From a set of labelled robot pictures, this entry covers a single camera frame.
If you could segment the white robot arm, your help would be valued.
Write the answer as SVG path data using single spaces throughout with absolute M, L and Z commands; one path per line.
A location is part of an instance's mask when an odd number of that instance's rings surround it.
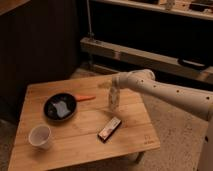
M 120 90 L 128 88 L 159 98 L 208 122 L 197 171 L 213 171 L 213 92 L 161 83 L 149 69 L 120 72 L 112 76 L 109 109 L 115 111 Z

